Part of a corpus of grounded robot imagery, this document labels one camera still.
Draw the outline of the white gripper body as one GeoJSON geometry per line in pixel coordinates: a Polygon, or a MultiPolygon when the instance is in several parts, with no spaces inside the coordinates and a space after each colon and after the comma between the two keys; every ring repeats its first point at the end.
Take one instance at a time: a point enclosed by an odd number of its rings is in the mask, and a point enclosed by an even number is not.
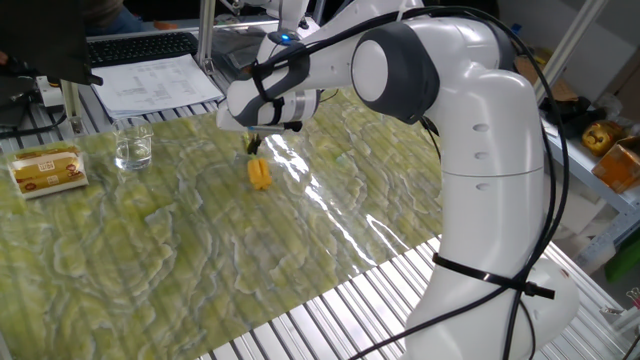
{"type": "Polygon", "coordinates": [[[275,125],[269,125],[267,120],[270,120],[274,115],[274,108],[272,105],[265,105],[258,111],[259,123],[255,126],[245,126],[240,124],[232,115],[228,108],[228,102],[224,101],[218,106],[216,124],[219,129],[225,131],[234,132],[249,132],[259,134],[281,134],[284,132],[300,132],[303,127],[303,123],[300,121],[281,122],[275,125]]]}

